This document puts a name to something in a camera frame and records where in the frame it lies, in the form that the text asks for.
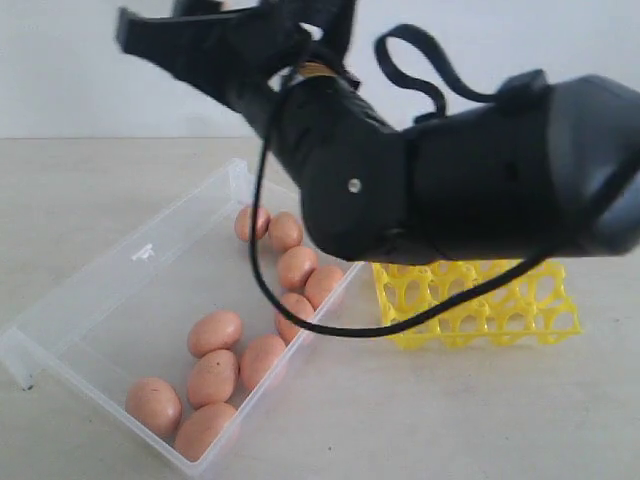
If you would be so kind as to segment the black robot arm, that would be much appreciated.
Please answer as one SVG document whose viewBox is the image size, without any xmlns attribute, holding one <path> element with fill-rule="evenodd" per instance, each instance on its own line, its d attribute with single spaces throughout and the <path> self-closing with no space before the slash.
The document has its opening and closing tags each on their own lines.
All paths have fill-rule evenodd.
<svg viewBox="0 0 640 480">
<path fill-rule="evenodd" d="M 178 1 L 165 18 L 121 9 L 121 50 L 240 114 L 300 191 L 312 242 L 347 261 L 623 255 L 639 242 L 639 185 L 592 202 L 616 172 L 639 169 L 639 94 L 586 75 L 551 84 L 540 70 L 492 94 L 468 87 L 437 41 L 407 24 L 445 85 L 474 103 L 449 114 L 435 85 L 402 72 L 374 45 L 396 86 L 433 110 L 399 131 L 358 92 L 344 65 L 351 1 L 262 1 L 226 10 Z"/>
</svg>

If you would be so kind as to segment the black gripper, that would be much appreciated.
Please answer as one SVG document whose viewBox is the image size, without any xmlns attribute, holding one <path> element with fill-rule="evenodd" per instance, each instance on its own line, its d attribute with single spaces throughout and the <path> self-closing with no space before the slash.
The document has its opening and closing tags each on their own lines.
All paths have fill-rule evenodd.
<svg viewBox="0 0 640 480">
<path fill-rule="evenodd" d="M 344 65 L 354 1 L 260 1 L 228 9 L 223 1 L 176 1 L 172 16 L 118 10 L 116 42 L 221 105 L 231 108 L 244 80 L 268 82 L 298 62 L 318 63 L 355 89 Z"/>
</svg>

